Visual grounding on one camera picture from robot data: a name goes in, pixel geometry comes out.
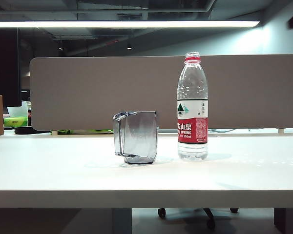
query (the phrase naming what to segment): desk partition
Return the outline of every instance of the desk partition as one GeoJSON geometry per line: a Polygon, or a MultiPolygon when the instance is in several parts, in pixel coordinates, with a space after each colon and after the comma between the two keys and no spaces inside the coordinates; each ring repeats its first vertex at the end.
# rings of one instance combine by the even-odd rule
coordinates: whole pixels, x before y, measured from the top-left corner
{"type": "MultiPolygon", "coordinates": [[[[202,56],[210,128],[293,128],[293,55],[202,56]]],[[[35,58],[37,130],[111,129],[119,111],[157,111],[175,129],[184,57],[35,58]]]]}

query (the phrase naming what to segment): desk surface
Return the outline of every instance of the desk surface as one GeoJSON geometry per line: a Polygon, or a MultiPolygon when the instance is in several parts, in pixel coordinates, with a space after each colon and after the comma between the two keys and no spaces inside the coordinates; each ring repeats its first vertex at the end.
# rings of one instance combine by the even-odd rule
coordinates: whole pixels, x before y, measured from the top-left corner
{"type": "Polygon", "coordinates": [[[160,135],[156,162],[128,165],[108,136],[0,136],[0,207],[293,207],[293,136],[209,138],[183,162],[160,135]]]}

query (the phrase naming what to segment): red bottle label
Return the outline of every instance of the red bottle label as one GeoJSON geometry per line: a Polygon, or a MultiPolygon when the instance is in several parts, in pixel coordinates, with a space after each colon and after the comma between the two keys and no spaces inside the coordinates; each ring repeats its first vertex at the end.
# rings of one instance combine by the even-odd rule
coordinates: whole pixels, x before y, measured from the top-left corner
{"type": "Polygon", "coordinates": [[[208,137],[208,101],[179,100],[178,142],[189,144],[207,143],[208,137]]]}
{"type": "Polygon", "coordinates": [[[178,120],[178,142],[207,143],[208,118],[178,120]]]}

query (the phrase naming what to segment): fluorescent light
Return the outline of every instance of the fluorescent light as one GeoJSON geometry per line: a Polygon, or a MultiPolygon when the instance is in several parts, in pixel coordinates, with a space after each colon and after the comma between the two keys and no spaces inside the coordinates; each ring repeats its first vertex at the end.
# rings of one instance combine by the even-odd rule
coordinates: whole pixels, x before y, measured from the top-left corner
{"type": "Polygon", "coordinates": [[[255,27],[259,21],[17,21],[0,22],[0,28],[199,28],[255,27]]]}

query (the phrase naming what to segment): plastic bottle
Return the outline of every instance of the plastic bottle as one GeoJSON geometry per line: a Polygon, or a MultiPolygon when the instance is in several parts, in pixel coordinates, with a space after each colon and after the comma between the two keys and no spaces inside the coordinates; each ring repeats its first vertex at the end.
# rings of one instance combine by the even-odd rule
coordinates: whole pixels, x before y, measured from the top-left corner
{"type": "Polygon", "coordinates": [[[27,112],[27,118],[28,118],[27,126],[31,126],[31,109],[30,108],[28,109],[28,112],[27,112]]]}
{"type": "Polygon", "coordinates": [[[178,82],[178,155],[184,160],[205,159],[208,154],[208,84],[198,52],[186,54],[178,82]]]}

